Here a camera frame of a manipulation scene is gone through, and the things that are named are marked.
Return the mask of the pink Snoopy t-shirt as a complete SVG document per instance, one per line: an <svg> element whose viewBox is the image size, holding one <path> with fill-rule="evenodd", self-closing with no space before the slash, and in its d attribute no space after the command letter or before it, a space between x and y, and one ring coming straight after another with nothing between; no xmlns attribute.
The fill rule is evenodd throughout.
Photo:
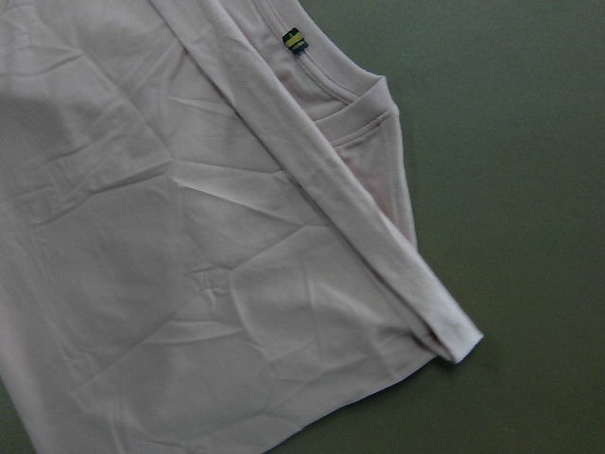
<svg viewBox="0 0 605 454"><path fill-rule="evenodd" d="M1 5L1 377L40 453L263 453L481 340L397 106L296 1Z"/></svg>

